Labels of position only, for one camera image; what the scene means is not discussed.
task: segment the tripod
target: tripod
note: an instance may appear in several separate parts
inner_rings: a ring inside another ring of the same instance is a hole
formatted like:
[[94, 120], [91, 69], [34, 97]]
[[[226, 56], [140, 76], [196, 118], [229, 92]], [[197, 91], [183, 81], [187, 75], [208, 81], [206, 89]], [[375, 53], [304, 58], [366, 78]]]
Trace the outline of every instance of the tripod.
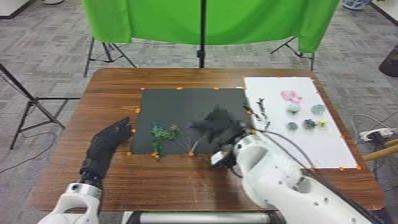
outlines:
[[[133, 61], [130, 60], [121, 48], [117, 47], [117, 45], [114, 43], [101, 43], [103, 44], [103, 51], [105, 51], [105, 55], [107, 55], [107, 60], [92, 58], [92, 49], [94, 49], [94, 37], [91, 38], [91, 47], [89, 47], [89, 56], [87, 56], [87, 62], [85, 62], [85, 69], [84, 69], [84, 77], [87, 77], [87, 73], [89, 73], [89, 67], [91, 67], [91, 62], [92, 61], [101, 61], [105, 63], [114, 63], [117, 61], [119, 58], [126, 58], [126, 61], [130, 63], [130, 65], [137, 68]], [[110, 51], [116, 50], [121, 54], [121, 56], [117, 58], [112, 58], [110, 55]]]
[[270, 52], [270, 54], [274, 54], [279, 49], [286, 46], [290, 48], [290, 50], [293, 51], [295, 53], [295, 56], [299, 58], [306, 58], [311, 60], [311, 71], [315, 70], [315, 53], [311, 53], [311, 57], [306, 57], [304, 56], [304, 53], [302, 52], [297, 52], [297, 50], [293, 49], [293, 47], [290, 46], [290, 42], [295, 40], [297, 37], [291, 37], [290, 40], [284, 42], [284, 44], [277, 47], [277, 49]]
[[[27, 99], [29, 99], [27, 107], [25, 107], [25, 111], [23, 111], [23, 116], [21, 116], [21, 121], [20, 121], [18, 129], [16, 129], [16, 134], [14, 134], [14, 138], [13, 138], [13, 143], [11, 143], [11, 147], [9, 147], [9, 149], [13, 150], [13, 149], [14, 149], [14, 145], [16, 145], [16, 140], [18, 140], [18, 137], [20, 137], [20, 134], [21, 134], [25, 131], [29, 131], [30, 129], [41, 127], [43, 125], [46, 125], [46, 124], [50, 124], [50, 123], [59, 124], [59, 126], [60, 126], [62, 129], [66, 128], [66, 126], [62, 125], [62, 123], [59, 122], [59, 119], [57, 119], [57, 118], [59, 118], [59, 114], [60, 114], [60, 111], [62, 111], [62, 109], [64, 109], [64, 107], [66, 107], [66, 103], [68, 103], [68, 101], [69, 101], [69, 100], [78, 100], [80, 98], [34, 97], [32, 94], [30, 94], [30, 92], [29, 92], [29, 90], [25, 89], [25, 87], [23, 87], [20, 81], [16, 80], [16, 78], [14, 78], [11, 72], [9, 72], [9, 70], [5, 69], [5, 67], [4, 67], [2, 64], [0, 64], [0, 71], [2, 71], [2, 73], [5, 74], [5, 77], [7, 77], [7, 78], [2, 77], [4, 80], [5, 80], [5, 82], [9, 83], [11, 87], [18, 90], [18, 92], [21, 93], [21, 95], [23, 95], [23, 96], [27, 97]], [[62, 100], [62, 101], [64, 101], [64, 102], [62, 102], [62, 105], [60, 105], [60, 107], [59, 107], [59, 110], [57, 110], [57, 112], [55, 112], [55, 115], [52, 115], [50, 111], [46, 110], [46, 108], [44, 108], [43, 105], [41, 105], [41, 101], [50, 101], [50, 100]], [[25, 120], [27, 120], [27, 116], [29, 116], [29, 114], [30, 114], [30, 108], [32, 108], [32, 107], [36, 107], [36, 108], [41, 110], [41, 112], [43, 112], [43, 114], [44, 114], [44, 116], [46, 116], [46, 118], [48, 118], [48, 121], [43, 121], [41, 123], [34, 124], [34, 125], [29, 126], [29, 127], [23, 127], [23, 125], [25, 125]]]

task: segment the cable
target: cable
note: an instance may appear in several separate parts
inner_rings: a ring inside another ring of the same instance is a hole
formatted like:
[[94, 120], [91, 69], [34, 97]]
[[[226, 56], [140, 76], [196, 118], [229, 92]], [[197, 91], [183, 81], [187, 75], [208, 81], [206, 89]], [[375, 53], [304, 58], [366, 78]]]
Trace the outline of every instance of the cable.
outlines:
[[50, 143], [46, 149], [37, 153], [37, 155], [36, 155], [32, 158], [29, 158], [29, 159], [23, 160], [14, 166], [11, 166], [9, 168], [5, 168], [5, 169], [0, 171], [0, 174], [2, 174], [4, 172], [7, 172], [11, 169], [14, 169], [18, 166], [21, 166], [30, 160], [34, 160], [34, 159], [44, 154], [44, 152], [52, 149], [53, 144], [55, 144], [55, 139], [57, 139], [57, 134], [55, 134], [53, 132], [44, 132], [44, 133], [39, 133], [39, 134], [36, 134], [36, 135], [32, 135], [32, 136], [25, 136], [25, 135], [23, 135], [23, 137], [25, 137], [25, 138], [32, 138], [32, 137], [36, 137], [36, 136], [39, 136], [39, 135], [44, 135], [44, 134], [52, 134], [52, 135], [53, 135], [52, 143]]
[[235, 176], [242, 179], [243, 177], [242, 177], [242, 175], [236, 173], [236, 171], [235, 171], [233, 167], [229, 167], [229, 170], [231, 170], [231, 172], [233, 172]]
[[366, 114], [354, 114], [354, 115], [352, 115], [352, 120], [350, 120], [350, 122], [352, 122], [352, 128], [354, 128], [355, 144], [357, 144], [357, 139], [359, 139], [359, 131], [357, 131], [355, 123], [354, 123], [354, 118], [359, 117], [359, 116], [370, 118], [370, 119], [377, 122], [377, 126], [382, 125], [387, 129], [391, 129], [391, 127], [384, 124], [384, 121], [379, 121], [370, 115], [366, 115]]
[[[306, 154], [306, 152], [304, 152], [300, 146], [295, 144], [295, 142], [293, 142], [293, 141], [291, 141], [291, 140], [290, 140], [279, 133], [275, 133], [275, 132], [272, 132], [272, 131], [263, 131], [263, 130], [258, 130], [258, 131], [261, 132], [263, 135], [265, 135], [265, 133], [268, 133], [268, 134], [275, 135], [279, 138], [283, 138], [284, 141], [288, 141], [288, 143], [295, 146], [295, 148], [297, 148], [297, 150], [299, 150], [299, 152], [300, 152], [300, 154], [302, 154], [302, 156], [304, 156], [304, 158], [306, 158], [306, 160], [307, 160], [307, 163], [309, 163], [309, 165], [311, 165], [311, 168], [315, 168], [315, 164], [313, 164], [313, 161], [311, 161], [311, 159], [309, 159], [309, 156], [307, 156], [307, 154]], [[283, 151], [286, 152], [286, 154], [290, 155], [290, 157], [291, 157], [291, 158], [295, 159], [295, 161], [299, 162], [300, 166], [307, 169], [307, 167], [304, 166], [304, 164], [300, 163], [300, 161], [297, 160], [297, 158], [295, 158], [293, 155], [290, 154], [288, 150], [284, 149], [284, 147], [281, 146], [281, 144], [277, 143], [277, 141], [270, 138], [268, 135], [265, 135], [265, 137], [272, 140], [272, 142], [277, 144], [279, 148], [283, 149]]]
[[398, 111], [387, 116], [387, 118], [380, 121], [380, 123], [384, 123], [384, 122], [389, 120], [389, 118], [391, 118], [396, 114], [398, 114]]
[[384, 193], [389, 192], [389, 191], [393, 191], [396, 188], [398, 188], [398, 186], [395, 186], [391, 189], [387, 189], [387, 190], [384, 191]]

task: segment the wooden table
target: wooden table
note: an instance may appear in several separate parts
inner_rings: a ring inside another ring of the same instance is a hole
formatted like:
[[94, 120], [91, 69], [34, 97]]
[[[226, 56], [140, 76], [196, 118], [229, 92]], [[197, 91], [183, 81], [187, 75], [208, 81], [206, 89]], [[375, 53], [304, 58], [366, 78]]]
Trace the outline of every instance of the wooden table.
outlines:
[[[322, 169], [345, 195], [368, 209], [380, 209], [382, 192], [318, 79], [306, 70], [290, 69], [101, 69], [76, 107], [68, 130], [53, 152], [30, 203], [53, 209], [68, 184], [78, 178], [89, 141], [96, 132], [126, 116], [135, 122], [142, 88], [236, 88], [242, 76], [311, 77], [345, 136], [361, 170]], [[259, 210], [245, 196], [240, 180], [224, 169], [212, 169], [208, 155], [169, 155], [160, 162], [149, 155], [130, 154], [121, 145], [105, 178], [103, 210], [226, 211]]]

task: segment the gray carpet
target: gray carpet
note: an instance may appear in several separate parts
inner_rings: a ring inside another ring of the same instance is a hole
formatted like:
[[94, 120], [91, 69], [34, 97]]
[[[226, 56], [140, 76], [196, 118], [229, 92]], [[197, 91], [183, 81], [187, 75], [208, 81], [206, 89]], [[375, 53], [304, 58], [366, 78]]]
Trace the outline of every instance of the gray carpet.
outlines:
[[[82, 78], [85, 55], [91, 39], [80, 0], [66, 0], [57, 6], [37, 1], [13, 20], [0, 20], [0, 62], [5, 64], [27, 88], [37, 96], [80, 96], [89, 78]], [[396, 87], [398, 79], [379, 72], [379, 64], [396, 45], [398, 28], [382, 15], [366, 8], [363, 12], [338, 9], [329, 33], [316, 54], [316, 75], [325, 85], [338, 112], [352, 129], [350, 116], [366, 113], [379, 119], [398, 111]], [[268, 54], [283, 41], [208, 47], [208, 67], [265, 67], [309, 68], [309, 62], [299, 59], [290, 50]], [[123, 50], [139, 67], [196, 67], [196, 46], [135, 40], [123, 45]], [[128, 67], [121, 59], [116, 64], [92, 63], [91, 74], [100, 67]], [[46, 104], [50, 110], [57, 103]], [[25, 98], [0, 80], [0, 170], [30, 158], [52, 143], [52, 135], [21, 138], [18, 148], [9, 151], [13, 133], [25, 106]], [[60, 120], [68, 123], [75, 103], [66, 107]], [[44, 118], [37, 111], [29, 122]], [[387, 121], [398, 127], [398, 116]], [[373, 122], [359, 119], [357, 128], [368, 130]], [[48, 125], [32, 130], [32, 136], [43, 132], [57, 132], [59, 127]], [[370, 152], [371, 146], [359, 145]], [[32, 186], [39, 181], [52, 150], [25, 165], [0, 174], [0, 223], [36, 223], [46, 213], [27, 204]], [[398, 185], [398, 157], [380, 160], [379, 182], [382, 189]], [[398, 211], [398, 190], [386, 193], [386, 206]], [[103, 213], [103, 223], [117, 223], [119, 213]]]

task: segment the black mat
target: black mat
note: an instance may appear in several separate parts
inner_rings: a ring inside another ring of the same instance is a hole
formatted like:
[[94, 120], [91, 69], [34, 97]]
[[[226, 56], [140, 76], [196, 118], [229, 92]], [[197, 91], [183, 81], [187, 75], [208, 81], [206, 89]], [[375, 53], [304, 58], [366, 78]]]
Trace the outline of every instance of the black mat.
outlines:
[[[135, 125], [135, 136], [132, 152], [137, 154], [153, 153], [153, 122], [169, 130], [171, 125], [178, 125], [185, 139], [190, 144], [199, 140], [199, 134], [188, 128], [192, 121], [204, 120], [210, 112], [219, 106], [226, 109], [236, 120], [251, 122], [251, 117], [243, 109], [247, 102], [242, 89], [149, 89], [142, 93], [140, 115]], [[213, 152], [217, 146], [208, 144], [206, 139], [199, 142], [196, 153]], [[174, 141], [164, 143], [165, 154], [185, 154]]]

